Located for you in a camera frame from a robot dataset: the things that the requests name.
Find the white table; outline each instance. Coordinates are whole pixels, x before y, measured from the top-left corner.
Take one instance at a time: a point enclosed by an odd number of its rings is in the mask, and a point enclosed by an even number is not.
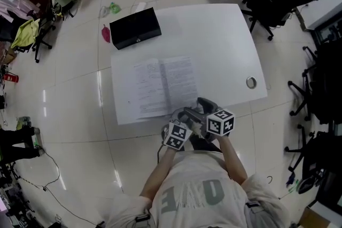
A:
[[[120,110],[116,112],[118,124],[139,121],[131,117],[133,94],[127,90],[126,72],[150,58],[191,57],[198,95],[222,107],[267,96],[259,57],[237,4],[172,7],[157,10],[156,15],[161,36],[112,53],[114,101]],[[254,89],[246,85],[249,76],[257,81]]]

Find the white t-shirt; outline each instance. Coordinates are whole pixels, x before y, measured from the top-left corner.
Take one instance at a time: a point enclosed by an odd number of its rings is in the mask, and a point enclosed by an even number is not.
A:
[[[249,209],[251,202],[258,203]],[[150,221],[163,228],[290,226],[287,210],[267,183],[253,175],[240,186],[229,178],[218,152],[178,152],[153,203],[123,194],[114,200],[106,228],[134,227],[135,217],[147,210]]]

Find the person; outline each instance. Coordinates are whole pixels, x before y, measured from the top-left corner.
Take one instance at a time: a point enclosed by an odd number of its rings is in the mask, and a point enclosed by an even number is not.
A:
[[[288,228],[289,213],[266,179],[248,178],[229,137],[217,140],[221,149],[197,135],[194,151],[168,147],[140,196],[114,199],[106,228]]]
[[[21,159],[32,159],[44,154],[43,149],[33,148],[32,136],[39,134],[39,128],[23,126],[22,129],[11,131],[0,129],[0,164],[6,164]],[[15,144],[25,143],[29,147],[15,147]]]

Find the document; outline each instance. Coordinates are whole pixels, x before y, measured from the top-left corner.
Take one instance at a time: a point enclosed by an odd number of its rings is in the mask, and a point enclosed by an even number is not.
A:
[[[137,118],[171,114],[197,101],[191,58],[150,59],[134,66]]]

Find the black pants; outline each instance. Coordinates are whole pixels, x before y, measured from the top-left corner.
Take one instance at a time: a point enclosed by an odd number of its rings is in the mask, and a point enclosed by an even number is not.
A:
[[[1,164],[39,157],[39,150],[33,148],[33,135],[34,128],[31,127],[23,127],[17,131],[0,129],[0,147],[3,154]],[[12,146],[21,143],[27,144],[29,148]]]
[[[199,138],[197,135],[190,137],[190,142],[192,144],[193,150],[206,150],[220,152],[222,151],[213,143],[208,143],[205,139]]]

